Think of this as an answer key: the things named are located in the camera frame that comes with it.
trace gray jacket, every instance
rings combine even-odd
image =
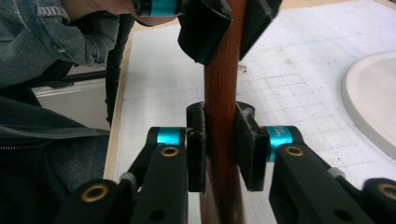
[[[90,27],[69,23],[61,0],[0,1],[0,88],[40,76],[56,60],[105,66],[115,46],[119,17],[87,17]]]

